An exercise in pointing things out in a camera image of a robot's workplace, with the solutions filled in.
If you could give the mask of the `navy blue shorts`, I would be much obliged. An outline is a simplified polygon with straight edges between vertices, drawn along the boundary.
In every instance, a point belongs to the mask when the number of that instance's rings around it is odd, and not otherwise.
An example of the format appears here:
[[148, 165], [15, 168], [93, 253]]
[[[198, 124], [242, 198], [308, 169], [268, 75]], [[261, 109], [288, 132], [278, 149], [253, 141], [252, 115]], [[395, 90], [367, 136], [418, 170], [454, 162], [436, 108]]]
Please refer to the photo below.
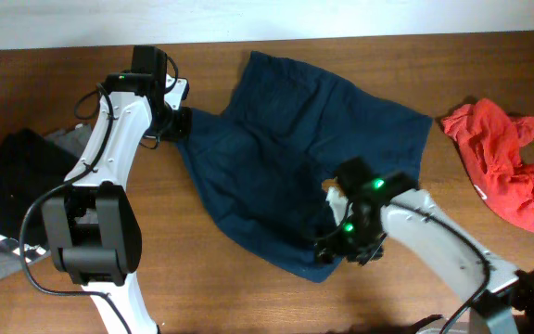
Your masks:
[[194, 109], [177, 147], [217, 227], [263, 260], [314, 283], [332, 264], [314, 241], [336, 226], [322, 188], [354, 158], [417, 178], [432, 120], [330, 71], [254, 51], [223, 113]]

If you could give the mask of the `red mesh garment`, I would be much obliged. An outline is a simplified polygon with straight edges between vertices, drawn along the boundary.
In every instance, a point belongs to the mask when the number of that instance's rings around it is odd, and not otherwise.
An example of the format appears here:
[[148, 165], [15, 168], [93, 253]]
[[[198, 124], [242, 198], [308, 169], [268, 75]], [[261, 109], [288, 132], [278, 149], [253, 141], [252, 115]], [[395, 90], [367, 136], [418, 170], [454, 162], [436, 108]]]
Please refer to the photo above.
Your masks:
[[514, 116], [488, 98], [465, 103], [440, 119], [470, 182], [504, 221], [534, 233], [534, 163], [521, 150], [534, 140], [534, 116]]

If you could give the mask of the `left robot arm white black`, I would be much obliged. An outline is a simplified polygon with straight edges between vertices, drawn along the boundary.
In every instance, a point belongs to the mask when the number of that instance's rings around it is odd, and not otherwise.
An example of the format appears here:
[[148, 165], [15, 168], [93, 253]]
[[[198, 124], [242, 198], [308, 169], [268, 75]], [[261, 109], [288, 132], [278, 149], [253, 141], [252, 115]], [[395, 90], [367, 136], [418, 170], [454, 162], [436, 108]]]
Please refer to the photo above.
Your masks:
[[130, 69], [96, 86], [98, 118], [77, 164], [37, 205], [55, 268], [93, 300], [110, 333], [159, 332], [137, 280], [143, 240], [126, 186], [144, 139], [190, 134], [188, 82], [168, 73], [174, 65], [155, 46], [134, 47]]

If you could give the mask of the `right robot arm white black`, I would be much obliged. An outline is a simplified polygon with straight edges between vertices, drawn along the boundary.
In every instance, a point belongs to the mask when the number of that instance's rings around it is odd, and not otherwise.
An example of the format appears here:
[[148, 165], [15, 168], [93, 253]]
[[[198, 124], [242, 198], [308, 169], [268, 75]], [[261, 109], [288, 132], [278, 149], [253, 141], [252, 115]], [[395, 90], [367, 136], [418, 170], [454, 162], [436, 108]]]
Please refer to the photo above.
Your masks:
[[365, 265], [392, 238], [409, 249], [461, 300], [422, 333], [534, 333], [534, 270], [525, 272], [455, 223], [405, 173], [377, 176], [360, 158], [341, 163], [327, 200], [337, 226], [314, 242], [318, 263]]

